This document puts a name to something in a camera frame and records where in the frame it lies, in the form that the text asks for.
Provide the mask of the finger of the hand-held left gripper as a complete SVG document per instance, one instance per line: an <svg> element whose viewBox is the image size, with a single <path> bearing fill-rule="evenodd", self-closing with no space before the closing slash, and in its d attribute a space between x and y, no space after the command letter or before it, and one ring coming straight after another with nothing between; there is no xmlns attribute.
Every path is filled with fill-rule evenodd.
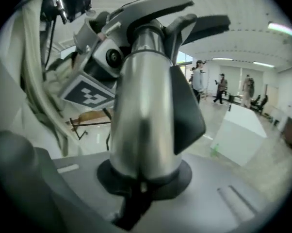
<svg viewBox="0 0 292 233"><path fill-rule="evenodd" d="M192 0L136 0L127 3L108 16L106 36L118 46L129 46L136 28L192 5Z"/></svg>
<svg viewBox="0 0 292 233"><path fill-rule="evenodd" d="M177 63L179 48L192 32L196 21L195 14L187 14L177 17L165 28L164 51L173 65Z"/></svg>

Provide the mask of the black gaming chair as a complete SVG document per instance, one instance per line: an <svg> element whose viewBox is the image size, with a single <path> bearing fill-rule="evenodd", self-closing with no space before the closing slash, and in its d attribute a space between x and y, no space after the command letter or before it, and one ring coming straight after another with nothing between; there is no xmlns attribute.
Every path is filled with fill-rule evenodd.
<svg viewBox="0 0 292 233"><path fill-rule="evenodd" d="M268 102L268 95L265 95L263 100L260 100L260 95L258 95L258 97L254 101L251 102L250 109L261 115L263 112L264 106L266 105L267 102Z"/></svg>

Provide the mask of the white pedestal box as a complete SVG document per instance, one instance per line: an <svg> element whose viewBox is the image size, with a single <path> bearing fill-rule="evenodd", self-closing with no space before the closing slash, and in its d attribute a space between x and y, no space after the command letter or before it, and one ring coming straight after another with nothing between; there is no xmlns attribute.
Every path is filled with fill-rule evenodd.
<svg viewBox="0 0 292 233"><path fill-rule="evenodd" d="M218 143L219 154L239 166L245 166L266 138L263 126L252 110L231 104L211 147Z"/></svg>

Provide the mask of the black metal stand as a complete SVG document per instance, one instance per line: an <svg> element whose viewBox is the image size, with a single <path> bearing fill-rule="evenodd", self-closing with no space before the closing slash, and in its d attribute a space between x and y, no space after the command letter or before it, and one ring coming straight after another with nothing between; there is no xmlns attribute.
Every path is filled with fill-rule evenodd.
<svg viewBox="0 0 292 233"><path fill-rule="evenodd" d="M66 125L68 125L71 128L71 131L74 132L79 140L82 139L83 136L88 135L88 131L83 131L82 133L78 132L79 128L82 127L90 127L90 126L100 126L100 125L105 125L105 124L110 124L112 120L112 115L113 115L113 109L108 108L108 109L102 109L107 117L99 118L96 120L91 120L87 122L82 122L78 123L77 119L79 116L77 116L76 119L70 118L67 122Z"/></svg>

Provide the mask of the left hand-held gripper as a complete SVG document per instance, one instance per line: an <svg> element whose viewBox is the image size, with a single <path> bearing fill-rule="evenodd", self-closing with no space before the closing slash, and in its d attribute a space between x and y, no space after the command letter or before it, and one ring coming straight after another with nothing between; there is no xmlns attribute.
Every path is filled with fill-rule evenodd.
<svg viewBox="0 0 292 233"><path fill-rule="evenodd" d="M86 18L74 35L77 55L73 72L59 91L61 99L95 110L113 105L124 55L101 32L108 16L108 12L101 12L96 18Z"/></svg>

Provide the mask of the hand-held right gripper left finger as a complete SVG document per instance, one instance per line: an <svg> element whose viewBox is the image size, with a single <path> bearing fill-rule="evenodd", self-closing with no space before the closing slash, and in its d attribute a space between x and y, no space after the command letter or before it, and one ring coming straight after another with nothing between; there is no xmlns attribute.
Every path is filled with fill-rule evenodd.
<svg viewBox="0 0 292 233"><path fill-rule="evenodd" d="M54 159L53 162L68 186L110 227L109 233L129 233L113 224L121 215L124 198L108 193L97 178L99 165L109 156L101 152Z"/></svg>

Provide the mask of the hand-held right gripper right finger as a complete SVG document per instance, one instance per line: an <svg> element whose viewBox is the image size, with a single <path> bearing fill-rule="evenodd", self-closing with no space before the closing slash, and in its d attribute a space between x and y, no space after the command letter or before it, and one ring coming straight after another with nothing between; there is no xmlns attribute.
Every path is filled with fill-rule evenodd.
<svg viewBox="0 0 292 233"><path fill-rule="evenodd" d="M239 175L193 154L141 160L125 188L116 224L133 233L231 233L265 207Z"/></svg>

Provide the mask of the large glass window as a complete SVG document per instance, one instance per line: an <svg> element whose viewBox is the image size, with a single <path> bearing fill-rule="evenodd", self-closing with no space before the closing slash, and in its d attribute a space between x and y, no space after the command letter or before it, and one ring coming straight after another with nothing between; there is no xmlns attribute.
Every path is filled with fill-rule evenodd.
<svg viewBox="0 0 292 233"><path fill-rule="evenodd" d="M187 55L181 51L178 52L177 55L177 64L187 64L187 63L191 63L193 61L193 57L190 55Z"/></svg>

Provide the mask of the white wooden-edged table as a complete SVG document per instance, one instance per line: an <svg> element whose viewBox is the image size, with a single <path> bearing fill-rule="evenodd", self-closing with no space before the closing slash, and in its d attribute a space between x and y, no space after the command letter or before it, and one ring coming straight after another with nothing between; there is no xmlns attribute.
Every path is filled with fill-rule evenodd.
<svg viewBox="0 0 292 233"><path fill-rule="evenodd" d="M96 120L103 117L107 117L107 115L105 114L103 110L94 110L94 111L89 111L89 112L80 114L77 119L77 122L82 123L82 122Z"/></svg>

